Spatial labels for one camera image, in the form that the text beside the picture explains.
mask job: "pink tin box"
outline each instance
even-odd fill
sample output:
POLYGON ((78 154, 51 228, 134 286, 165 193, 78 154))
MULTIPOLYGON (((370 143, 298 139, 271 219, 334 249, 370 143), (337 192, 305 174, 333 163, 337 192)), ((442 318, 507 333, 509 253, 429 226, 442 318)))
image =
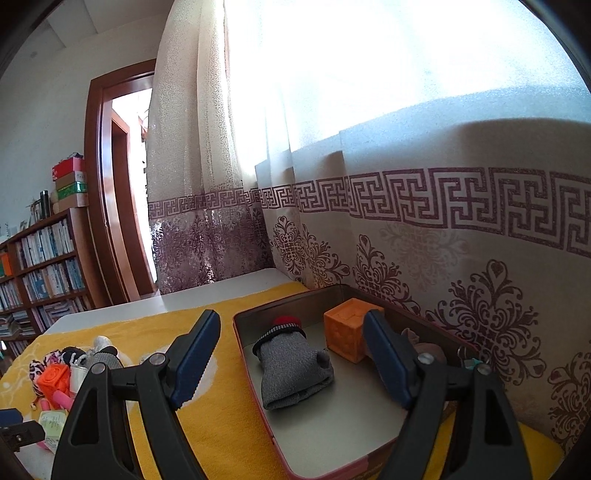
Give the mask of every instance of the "pink tin box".
POLYGON ((335 381, 301 403, 268 411, 262 408, 262 368, 252 345, 282 315, 298 317, 308 342, 325 348, 324 312, 350 298, 384 307, 396 332, 410 327, 422 342, 437 343, 449 364, 477 358, 476 351, 395 305, 347 285, 333 285, 277 300, 234 317, 234 331, 242 351, 252 396, 275 449, 293 480, 362 480, 380 471, 406 418, 393 402, 369 358, 353 364, 329 351, 335 381))

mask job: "red box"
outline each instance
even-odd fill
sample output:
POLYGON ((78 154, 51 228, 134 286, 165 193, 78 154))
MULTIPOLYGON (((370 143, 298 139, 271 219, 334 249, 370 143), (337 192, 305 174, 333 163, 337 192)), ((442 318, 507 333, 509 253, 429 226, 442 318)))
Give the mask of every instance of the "red box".
POLYGON ((86 171, 86 162, 84 161, 84 158, 70 157, 62 160, 51 169, 51 179, 56 181, 72 171, 86 171))

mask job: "orange toy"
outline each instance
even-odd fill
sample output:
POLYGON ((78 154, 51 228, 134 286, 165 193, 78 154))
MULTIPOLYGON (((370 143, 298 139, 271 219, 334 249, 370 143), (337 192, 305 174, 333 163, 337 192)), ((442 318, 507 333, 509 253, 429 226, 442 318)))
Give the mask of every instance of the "orange toy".
POLYGON ((324 314, 326 346, 354 364, 365 357, 363 317, 370 310, 384 312, 382 307, 359 299, 349 299, 324 314))
POLYGON ((65 393, 70 392, 70 367, 63 364, 50 364, 37 379, 37 386, 43 392, 43 395, 56 410, 61 406, 53 399, 56 391, 65 393))

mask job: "sheer curtain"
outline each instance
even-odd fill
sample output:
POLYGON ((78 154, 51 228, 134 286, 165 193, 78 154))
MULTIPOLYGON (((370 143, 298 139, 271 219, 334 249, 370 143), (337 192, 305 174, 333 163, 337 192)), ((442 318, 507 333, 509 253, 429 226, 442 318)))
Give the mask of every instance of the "sheer curtain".
POLYGON ((176 0, 158 49, 148 213, 160 292, 272 267, 257 192, 242 182, 222 0, 176 0))
POLYGON ((517 0, 225 0, 277 268, 472 342, 568 450, 591 413, 591 98, 517 0))

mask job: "wooden bookshelf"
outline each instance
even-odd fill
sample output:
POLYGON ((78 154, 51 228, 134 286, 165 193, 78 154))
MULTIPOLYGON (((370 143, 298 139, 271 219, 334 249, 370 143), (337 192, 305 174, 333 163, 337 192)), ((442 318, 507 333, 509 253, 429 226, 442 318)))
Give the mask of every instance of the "wooden bookshelf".
MULTIPOLYGON (((48 305, 61 300, 68 300, 73 299, 75 297, 83 296, 85 296, 88 299, 90 307, 92 309, 99 309, 110 306, 112 304, 107 293, 105 282, 103 280, 100 267, 96 258, 95 248, 92 241, 92 234, 90 233, 90 223, 86 207, 71 208, 69 210, 65 210, 64 212, 60 212, 56 215, 53 215, 49 218, 37 222, 35 225, 23 230, 22 232, 19 232, 18 234, 9 238, 4 243, 0 244, 0 251, 4 250, 8 251, 8 258, 12 268, 12 275, 0 278, 0 284, 3 284, 10 280, 14 280, 16 288, 22 300, 22 305, 0 312, 0 316, 26 310, 29 321, 31 322, 31 326, 35 330, 35 334, 23 335, 22 332, 19 330, 12 336, 0 336, 0 340, 4 341, 5 343, 22 340, 32 341, 38 335, 42 334, 39 325, 35 321, 32 310, 43 305, 48 305), (35 233, 45 227, 54 225, 55 223, 58 223, 64 219, 67 223, 70 239, 74 244, 74 250, 72 252, 60 255, 58 257, 38 263, 36 265, 22 267, 21 262, 18 258, 17 244, 28 235, 31 235, 32 233, 35 233), (82 290, 71 291, 66 294, 50 297, 47 299, 31 300, 28 296, 27 289, 25 288, 23 278, 26 277, 27 274, 29 274, 30 272, 48 267, 49 265, 64 262, 65 260, 71 258, 77 259, 78 266, 80 267, 80 274, 82 276, 82 281, 85 285, 85 288, 82 290)), ((3 353, 10 357, 14 357, 10 348, 4 351, 3 353)))

